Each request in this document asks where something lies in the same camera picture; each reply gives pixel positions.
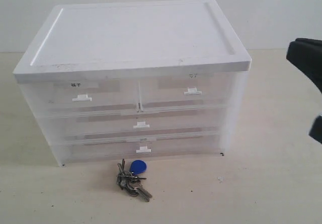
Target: table surface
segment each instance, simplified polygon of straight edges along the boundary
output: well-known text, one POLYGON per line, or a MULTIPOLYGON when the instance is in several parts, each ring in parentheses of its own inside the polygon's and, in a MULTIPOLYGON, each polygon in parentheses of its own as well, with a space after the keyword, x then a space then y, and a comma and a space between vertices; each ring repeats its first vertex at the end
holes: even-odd
POLYGON ((250 51, 237 130, 224 157, 147 161, 145 203, 115 184, 118 161, 60 168, 0 54, 1 223, 318 223, 322 146, 307 133, 322 109, 286 50, 250 51))

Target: plastic drawer unit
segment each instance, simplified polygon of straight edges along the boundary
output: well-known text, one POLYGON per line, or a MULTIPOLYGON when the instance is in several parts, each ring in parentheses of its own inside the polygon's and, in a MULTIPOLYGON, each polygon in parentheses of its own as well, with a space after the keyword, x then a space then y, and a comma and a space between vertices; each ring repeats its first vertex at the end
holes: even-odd
POLYGON ((60 5, 14 75, 64 166, 223 155, 250 64, 215 0, 60 5))

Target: white drawer handle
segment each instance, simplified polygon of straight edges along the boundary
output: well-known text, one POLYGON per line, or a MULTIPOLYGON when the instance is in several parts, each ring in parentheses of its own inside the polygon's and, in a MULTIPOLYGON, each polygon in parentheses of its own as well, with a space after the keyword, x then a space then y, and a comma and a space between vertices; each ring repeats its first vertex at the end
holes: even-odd
POLYGON ((197 88, 188 88, 188 91, 185 92, 185 95, 201 95, 202 91, 198 91, 197 88))
POLYGON ((73 102, 91 102, 92 98, 89 97, 87 94, 77 95, 77 98, 73 98, 72 101, 73 102))
POLYGON ((150 152, 151 152, 151 149, 147 148, 147 146, 140 147, 139 150, 136 150, 137 154, 139 154, 139 153, 150 153, 150 152))
POLYGON ((150 124, 146 124, 145 122, 137 122, 137 124, 133 126, 133 128, 148 128, 148 127, 150 127, 150 124))

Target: white lid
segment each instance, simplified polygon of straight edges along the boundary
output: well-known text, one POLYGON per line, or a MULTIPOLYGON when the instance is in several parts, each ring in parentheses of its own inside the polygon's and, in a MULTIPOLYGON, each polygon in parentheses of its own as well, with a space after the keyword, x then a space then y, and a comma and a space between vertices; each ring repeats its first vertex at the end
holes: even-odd
POLYGON ((59 80, 71 72, 80 80, 95 78, 88 71, 99 70, 105 78, 183 65, 194 66, 192 71, 205 64, 220 64, 214 71, 241 71, 250 62, 215 0, 62 5, 53 9, 14 74, 21 82, 59 80))

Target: blue key fob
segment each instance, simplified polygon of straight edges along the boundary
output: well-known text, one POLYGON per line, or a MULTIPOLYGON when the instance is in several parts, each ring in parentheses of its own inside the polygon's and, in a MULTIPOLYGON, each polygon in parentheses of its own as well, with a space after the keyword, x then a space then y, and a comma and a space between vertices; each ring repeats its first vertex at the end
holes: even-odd
POLYGON ((146 170, 146 163, 142 160, 135 160, 131 163, 130 172, 134 175, 141 174, 146 170))

